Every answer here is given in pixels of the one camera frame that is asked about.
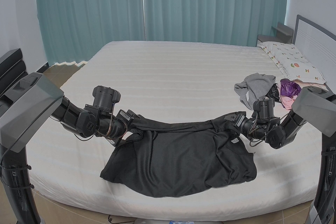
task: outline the floral pillow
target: floral pillow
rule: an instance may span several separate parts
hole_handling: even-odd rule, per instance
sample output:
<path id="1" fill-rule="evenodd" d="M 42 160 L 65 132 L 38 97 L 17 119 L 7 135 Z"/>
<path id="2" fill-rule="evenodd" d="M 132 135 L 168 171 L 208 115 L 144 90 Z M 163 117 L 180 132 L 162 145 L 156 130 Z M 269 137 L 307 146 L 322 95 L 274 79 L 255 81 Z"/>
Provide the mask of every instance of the floral pillow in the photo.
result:
<path id="1" fill-rule="evenodd" d="M 326 83 L 321 72 L 306 60 L 295 45 L 268 41 L 257 46 L 268 54 L 286 78 L 309 83 Z"/>

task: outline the robotic arm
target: robotic arm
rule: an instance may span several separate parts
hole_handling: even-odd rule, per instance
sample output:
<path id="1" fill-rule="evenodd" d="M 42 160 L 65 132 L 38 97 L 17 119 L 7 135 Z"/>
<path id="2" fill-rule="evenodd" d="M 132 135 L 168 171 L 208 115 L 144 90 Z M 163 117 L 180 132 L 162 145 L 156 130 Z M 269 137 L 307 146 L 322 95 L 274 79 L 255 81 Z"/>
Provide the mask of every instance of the robotic arm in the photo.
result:
<path id="1" fill-rule="evenodd" d="M 4 95 L 0 96 L 0 178 L 18 223 L 44 223 L 38 215 L 32 196 L 27 164 L 26 144 L 49 116 L 63 127 L 82 138 L 106 138 L 113 146 L 123 143 L 122 137 L 138 117 L 131 110 L 120 110 L 113 116 L 114 105 L 120 93 L 108 87 L 94 88 L 93 105 L 84 109 L 71 103 L 64 93 L 39 73 L 27 75 Z M 334 213 L 336 196 L 336 95 L 317 87 L 301 90 L 292 110 L 280 122 L 274 117 L 273 99 L 254 103 L 250 119 L 246 113 L 231 114 L 225 119 L 250 140 L 251 146 L 267 142 L 278 149 L 291 143 L 306 122 L 322 135 L 322 162 L 317 196 L 313 201 L 306 223 L 329 223 Z"/>

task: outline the fitted sheet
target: fitted sheet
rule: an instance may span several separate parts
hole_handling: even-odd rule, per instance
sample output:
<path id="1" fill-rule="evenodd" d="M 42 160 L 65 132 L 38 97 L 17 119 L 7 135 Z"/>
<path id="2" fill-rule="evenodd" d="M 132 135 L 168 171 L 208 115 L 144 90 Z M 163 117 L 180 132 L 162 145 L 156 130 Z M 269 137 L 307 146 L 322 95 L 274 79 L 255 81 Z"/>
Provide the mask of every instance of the fitted sheet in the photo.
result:
<path id="1" fill-rule="evenodd" d="M 205 121 L 247 111 L 235 83 L 252 73 L 283 78 L 260 48 L 203 43 L 118 41 L 105 45 L 62 87 L 78 107 L 93 103 L 97 85 L 121 93 L 115 105 L 167 123 Z M 287 111 L 275 105 L 275 115 Z M 114 147 L 104 138 L 79 141 L 48 119 L 27 144 L 31 183 L 55 201 L 106 214 L 145 219 L 224 221 L 252 217 L 312 200 L 321 162 L 321 134 L 306 124 L 294 142 L 273 149 L 261 143 L 251 182 L 212 188 L 184 197 L 153 198 L 99 177 Z"/>

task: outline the white headboard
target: white headboard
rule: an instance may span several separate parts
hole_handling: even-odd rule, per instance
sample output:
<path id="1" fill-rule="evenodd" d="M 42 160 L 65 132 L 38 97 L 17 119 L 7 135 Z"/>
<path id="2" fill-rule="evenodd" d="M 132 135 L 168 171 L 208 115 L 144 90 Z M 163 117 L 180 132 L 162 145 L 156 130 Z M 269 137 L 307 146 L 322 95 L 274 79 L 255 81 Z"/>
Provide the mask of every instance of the white headboard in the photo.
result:
<path id="1" fill-rule="evenodd" d="M 319 69 L 327 87 L 336 93 L 336 35 L 297 15 L 293 44 Z"/>

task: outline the baseboard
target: baseboard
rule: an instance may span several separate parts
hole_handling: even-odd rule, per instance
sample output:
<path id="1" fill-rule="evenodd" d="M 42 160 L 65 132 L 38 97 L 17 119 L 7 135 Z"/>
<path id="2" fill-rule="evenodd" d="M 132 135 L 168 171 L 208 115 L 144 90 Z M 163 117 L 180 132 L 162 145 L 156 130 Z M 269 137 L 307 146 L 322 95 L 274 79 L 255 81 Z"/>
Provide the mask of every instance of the baseboard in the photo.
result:
<path id="1" fill-rule="evenodd" d="M 49 63 L 46 63 L 44 66 L 42 66 L 40 69 L 38 69 L 36 72 L 43 74 L 45 70 L 49 68 Z"/>

